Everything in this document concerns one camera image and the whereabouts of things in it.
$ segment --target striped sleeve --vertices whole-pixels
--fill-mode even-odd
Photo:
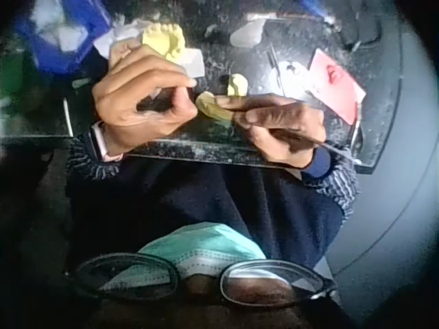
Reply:
[[[73,139],[67,159],[67,175],[87,180],[105,180],[119,173],[119,162],[100,162],[91,155],[86,135]]]
[[[331,169],[321,178],[302,175],[305,186],[314,188],[318,193],[330,197],[343,210],[344,220],[353,213],[353,203],[359,195],[359,183],[353,163],[341,156],[332,156]]]

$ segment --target red paper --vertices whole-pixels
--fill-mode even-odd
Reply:
[[[357,115],[357,103],[366,92],[335,60],[320,49],[316,50],[309,72],[318,87],[314,96],[352,125]]]

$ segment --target wristwatch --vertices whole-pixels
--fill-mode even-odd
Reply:
[[[123,159],[123,154],[118,156],[109,156],[107,146],[105,144],[104,135],[102,134],[103,121],[98,121],[94,123],[88,135],[90,136],[91,146],[93,148],[93,153],[99,161],[112,162],[120,161]]]

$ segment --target blue container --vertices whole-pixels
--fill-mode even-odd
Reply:
[[[111,18],[100,0],[62,0],[69,21],[82,25],[88,36],[76,51],[62,52],[35,33],[29,17],[18,17],[15,28],[30,43],[38,69],[53,73],[72,73],[93,47],[93,41],[111,28]]]

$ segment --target hand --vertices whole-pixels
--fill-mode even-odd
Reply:
[[[108,63],[108,74],[93,88],[93,97],[104,122],[109,156],[167,136],[197,115],[186,89],[194,87],[196,81],[152,48],[135,39],[118,42]],[[137,111],[142,99],[172,87],[172,108],[165,112]]]
[[[302,169],[313,159],[313,149],[317,145],[294,136],[286,128],[300,130],[317,141],[326,140],[323,111],[294,99],[277,95],[217,96],[215,102],[223,108],[236,111],[234,120],[248,131],[250,140],[270,162]]]

